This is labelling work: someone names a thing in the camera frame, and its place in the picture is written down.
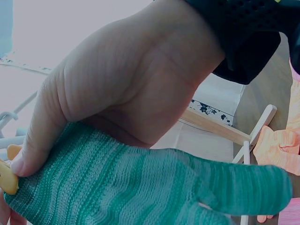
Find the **white wooden stick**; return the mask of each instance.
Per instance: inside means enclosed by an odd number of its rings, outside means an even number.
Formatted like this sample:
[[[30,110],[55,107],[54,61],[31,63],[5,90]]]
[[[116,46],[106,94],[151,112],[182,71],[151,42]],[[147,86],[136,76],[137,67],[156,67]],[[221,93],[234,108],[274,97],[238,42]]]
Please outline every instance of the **white wooden stick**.
[[[18,114],[26,105],[28,105],[37,96],[37,91],[30,95],[25,101],[23,101],[17,108],[15,108],[14,113]],[[11,121],[12,116],[6,116],[4,119],[0,120],[0,131]]]
[[[11,144],[21,145],[24,142],[26,136],[1,138],[0,139],[0,149],[6,149]]]
[[[261,129],[264,125],[269,125],[271,123],[271,120],[273,119],[275,113],[277,111],[277,107],[274,105],[268,105],[265,110],[263,111],[260,119],[258,120],[256,126],[252,130],[250,136],[250,147],[249,151],[251,152],[253,148],[255,147],[259,134],[261,132]],[[244,149],[241,147],[240,151],[237,153],[237,155],[233,159],[233,163],[242,163],[243,162],[243,156],[244,156]]]
[[[239,145],[243,145],[244,141],[251,140],[251,137],[249,135],[239,131],[238,129],[210,118],[209,116],[204,115],[203,113],[199,113],[191,108],[186,109],[181,118]]]

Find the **finger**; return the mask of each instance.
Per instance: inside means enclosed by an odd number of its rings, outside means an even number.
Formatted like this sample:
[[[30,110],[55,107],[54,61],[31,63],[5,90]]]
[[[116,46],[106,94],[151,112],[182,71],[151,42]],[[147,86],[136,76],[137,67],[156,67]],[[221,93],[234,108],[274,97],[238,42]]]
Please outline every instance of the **finger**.
[[[288,173],[272,165],[237,165],[207,160],[202,162],[200,178],[218,201],[211,208],[225,214],[275,215],[292,197]]]
[[[274,132],[274,141],[280,148],[292,147],[297,144],[297,134],[290,130],[277,130]]]
[[[26,225],[27,220],[20,214],[11,210],[10,225]]]
[[[300,156],[289,152],[280,151],[277,166],[293,173],[297,176],[300,175]]]
[[[194,217],[189,217],[189,219],[193,219],[193,221],[187,221],[186,224],[205,224],[205,225],[232,225],[233,222],[226,217],[225,215],[222,215],[219,212],[215,212],[213,210],[203,208],[202,206],[199,206],[199,204],[195,203],[193,204],[188,212],[195,212]]]
[[[4,201],[3,191],[0,189],[0,223],[8,224],[11,209]]]
[[[267,220],[267,216],[266,215],[259,215],[259,216],[257,216],[257,221],[259,223],[264,223],[264,222],[266,222],[266,220]]]
[[[37,95],[23,148],[11,164],[12,171],[18,176],[32,175],[43,165],[49,149],[67,123],[60,106],[56,76],[48,77]]]

